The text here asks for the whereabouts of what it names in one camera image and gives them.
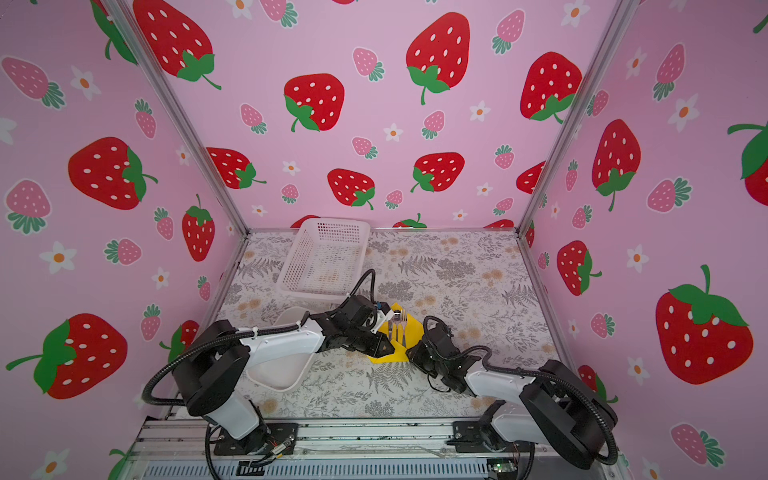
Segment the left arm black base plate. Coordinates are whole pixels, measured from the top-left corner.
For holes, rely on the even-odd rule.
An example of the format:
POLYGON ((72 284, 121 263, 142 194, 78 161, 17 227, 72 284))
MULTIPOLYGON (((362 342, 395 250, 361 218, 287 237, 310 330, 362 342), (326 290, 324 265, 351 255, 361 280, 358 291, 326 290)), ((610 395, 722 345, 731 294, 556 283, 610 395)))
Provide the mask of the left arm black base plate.
POLYGON ((292 422, 268 422, 258 426, 243 439, 234 439, 227 431, 214 433, 212 442, 217 456, 273 454, 291 455, 298 437, 299 424, 292 422))

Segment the white plastic perforated basket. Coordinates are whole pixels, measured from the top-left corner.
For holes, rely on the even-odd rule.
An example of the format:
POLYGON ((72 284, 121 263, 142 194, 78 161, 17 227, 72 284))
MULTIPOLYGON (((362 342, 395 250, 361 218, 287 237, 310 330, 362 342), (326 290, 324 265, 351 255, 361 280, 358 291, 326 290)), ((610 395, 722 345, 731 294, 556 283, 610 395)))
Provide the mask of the white plastic perforated basket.
POLYGON ((362 275, 370 237, 368 223, 311 218, 302 223, 276 281, 293 298, 340 302, 362 275))

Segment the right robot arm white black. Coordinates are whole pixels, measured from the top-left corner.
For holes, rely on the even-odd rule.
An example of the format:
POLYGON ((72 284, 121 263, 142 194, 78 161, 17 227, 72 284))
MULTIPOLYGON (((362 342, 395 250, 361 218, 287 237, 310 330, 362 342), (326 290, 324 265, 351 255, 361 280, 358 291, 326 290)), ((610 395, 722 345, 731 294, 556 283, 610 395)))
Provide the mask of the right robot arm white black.
POLYGON ((449 392, 491 397, 504 405, 519 405, 528 413, 527 426, 514 426, 501 409, 491 413, 490 427, 497 438, 506 443, 547 444, 583 470, 594 462, 618 462, 613 434, 617 414, 565 364, 549 360, 534 370, 495 366, 488 346, 459 350, 442 319, 427 316, 423 327, 421 340, 406 355, 428 379, 440 380, 449 392))

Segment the yellow paper napkin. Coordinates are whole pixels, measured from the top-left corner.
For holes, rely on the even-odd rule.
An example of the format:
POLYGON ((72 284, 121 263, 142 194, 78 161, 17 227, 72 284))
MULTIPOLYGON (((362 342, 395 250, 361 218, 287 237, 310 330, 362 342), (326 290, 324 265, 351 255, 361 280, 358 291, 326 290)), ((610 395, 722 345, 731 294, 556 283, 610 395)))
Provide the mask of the yellow paper napkin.
POLYGON ((394 352, 381 358, 369 357, 374 365, 407 363, 409 359, 406 351, 414 347, 424 335, 422 323, 397 303, 391 305, 391 311, 386 315, 379 314, 376 327, 378 333, 385 334, 394 347, 394 352))

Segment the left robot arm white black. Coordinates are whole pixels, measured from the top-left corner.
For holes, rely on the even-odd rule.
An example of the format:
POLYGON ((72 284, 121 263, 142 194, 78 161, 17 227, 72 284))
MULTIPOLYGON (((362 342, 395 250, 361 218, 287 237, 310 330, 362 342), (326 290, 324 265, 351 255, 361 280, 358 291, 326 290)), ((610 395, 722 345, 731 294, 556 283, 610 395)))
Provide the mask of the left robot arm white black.
POLYGON ((222 428, 236 441, 264 436, 256 406, 237 392, 241 377, 275 391, 301 383, 314 357, 344 349, 371 358, 395 352, 379 328, 397 312, 362 295, 347 297, 330 311, 304 311, 292 323, 266 329, 236 329, 217 321, 171 367, 183 404, 192 416, 222 428))

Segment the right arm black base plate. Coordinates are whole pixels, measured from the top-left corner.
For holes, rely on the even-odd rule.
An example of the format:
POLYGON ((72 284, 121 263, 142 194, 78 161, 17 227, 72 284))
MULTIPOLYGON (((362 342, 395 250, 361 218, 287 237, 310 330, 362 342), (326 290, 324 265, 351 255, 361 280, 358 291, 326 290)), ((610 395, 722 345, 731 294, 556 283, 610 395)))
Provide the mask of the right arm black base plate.
POLYGON ((479 420, 454 422, 446 444, 459 453, 528 453, 533 449, 529 442, 503 440, 489 424, 479 420))

